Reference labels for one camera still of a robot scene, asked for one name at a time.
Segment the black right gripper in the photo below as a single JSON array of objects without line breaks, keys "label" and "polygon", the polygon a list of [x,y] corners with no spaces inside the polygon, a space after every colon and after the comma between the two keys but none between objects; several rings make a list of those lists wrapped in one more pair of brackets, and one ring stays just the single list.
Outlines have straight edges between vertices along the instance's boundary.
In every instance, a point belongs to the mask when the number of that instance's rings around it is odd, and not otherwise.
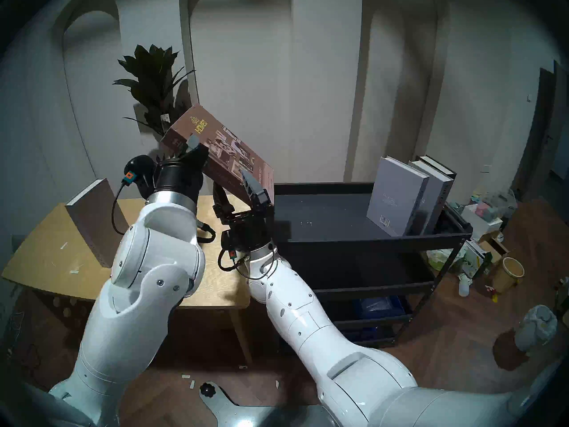
[{"label": "black right gripper", "polygon": [[227,194],[220,184],[213,182],[213,210],[217,218],[229,229],[221,234],[224,252],[250,253],[272,242],[270,221],[274,218],[274,205],[269,193],[247,170],[240,169],[251,210],[234,213]]}]

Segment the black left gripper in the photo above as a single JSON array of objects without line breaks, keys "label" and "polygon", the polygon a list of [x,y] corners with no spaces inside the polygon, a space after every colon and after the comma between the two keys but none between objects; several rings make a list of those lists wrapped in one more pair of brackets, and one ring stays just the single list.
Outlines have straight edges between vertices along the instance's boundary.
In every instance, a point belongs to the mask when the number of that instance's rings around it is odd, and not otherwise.
[{"label": "black left gripper", "polygon": [[197,204],[209,150],[200,143],[197,134],[190,135],[186,145],[186,153],[181,157],[166,159],[157,165],[154,192],[171,191],[184,195]]}]

